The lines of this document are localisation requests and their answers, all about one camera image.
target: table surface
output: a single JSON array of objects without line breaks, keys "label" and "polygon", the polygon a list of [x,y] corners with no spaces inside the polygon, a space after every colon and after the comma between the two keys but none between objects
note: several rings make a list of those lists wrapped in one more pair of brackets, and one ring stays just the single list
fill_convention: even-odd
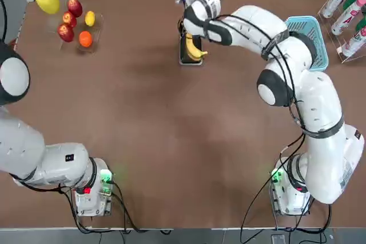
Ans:
[{"label": "table surface", "polygon": [[[116,174],[134,223],[144,228],[239,227],[281,149],[300,135],[286,108],[257,95],[265,62],[239,47],[204,43],[204,65],[178,64],[174,0],[80,0],[104,16],[97,51],[59,49],[45,31],[46,14],[27,6],[17,51],[31,74],[27,96],[8,109],[43,133],[48,144],[83,143]],[[257,5],[285,20],[316,15],[326,0],[222,0],[222,13]],[[362,60],[341,64],[324,36],[345,120],[366,133]],[[363,157],[345,193],[334,203],[331,226],[365,227]],[[73,227],[65,197],[18,187],[0,174],[0,227]],[[327,207],[315,203],[300,226],[321,227]],[[111,217],[84,221],[122,227]],[[293,217],[279,225],[294,226]],[[275,225],[264,189],[246,227]]]}]

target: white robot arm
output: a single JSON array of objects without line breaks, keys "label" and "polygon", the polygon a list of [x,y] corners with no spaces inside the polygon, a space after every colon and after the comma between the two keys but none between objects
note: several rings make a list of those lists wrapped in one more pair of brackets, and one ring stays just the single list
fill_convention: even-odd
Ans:
[{"label": "white robot arm", "polygon": [[62,185],[75,190],[78,215],[110,211],[112,174],[79,143],[46,146],[40,132],[13,117],[5,104],[23,98],[30,85],[23,59],[0,41],[0,171],[19,185]]},{"label": "white robot arm", "polygon": [[186,32],[221,45],[247,48],[267,60],[257,81],[258,93],[267,104],[288,106],[288,97],[293,100],[296,91],[308,150],[289,159],[284,167],[287,173],[276,176],[274,194],[279,211],[303,213],[310,195],[322,203],[334,203],[360,160],[364,137],[344,123],[329,76],[309,71],[316,57],[313,42],[305,35],[289,32],[280,18],[262,8],[243,6],[218,20],[220,10],[220,0],[186,0]]}]

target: blue basket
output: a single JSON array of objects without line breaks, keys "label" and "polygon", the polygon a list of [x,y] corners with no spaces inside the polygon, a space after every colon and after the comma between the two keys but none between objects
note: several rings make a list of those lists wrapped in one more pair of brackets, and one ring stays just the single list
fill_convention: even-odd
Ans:
[{"label": "blue basket", "polygon": [[305,34],[314,41],[317,57],[309,70],[324,71],[328,67],[329,60],[318,20],[311,16],[289,17],[285,23],[290,31]]}]

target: floor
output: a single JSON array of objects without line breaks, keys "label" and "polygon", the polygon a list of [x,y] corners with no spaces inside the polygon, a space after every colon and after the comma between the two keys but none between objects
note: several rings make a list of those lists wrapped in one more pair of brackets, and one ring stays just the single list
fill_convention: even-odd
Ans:
[{"label": "floor", "polygon": [[[245,230],[243,240],[252,236],[256,230]],[[289,244],[288,233],[265,230],[250,244],[271,244],[272,237],[284,235],[285,243]],[[362,244],[365,243],[366,229],[328,229],[325,232],[329,244]],[[163,235],[160,231],[149,231],[143,234],[132,232],[124,236],[125,243],[135,244],[231,244],[239,243],[238,230],[209,230],[209,229],[180,229],[174,230],[170,235]],[[291,234],[291,243],[299,244],[300,241],[319,241],[319,235],[307,235],[300,232]],[[122,244],[123,239],[119,232],[83,235],[77,230],[27,230],[27,231],[0,231],[1,244]]]}]

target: apple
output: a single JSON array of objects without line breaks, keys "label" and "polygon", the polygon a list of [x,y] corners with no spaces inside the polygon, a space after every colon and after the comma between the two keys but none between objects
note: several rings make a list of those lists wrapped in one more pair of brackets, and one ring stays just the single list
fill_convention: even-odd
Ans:
[{"label": "apple", "polygon": [[67,2],[67,8],[75,17],[79,17],[82,14],[82,6],[79,0],[69,0]]},{"label": "apple", "polygon": [[69,11],[63,14],[62,21],[70,25],[71,28],[76,26],[76,17]]},{"label": "apple", "polygon": [[59,37],[65,42],[71,42],[74,39],[74,31],[69,24],[63,23],[59,25],[57,32]]}]

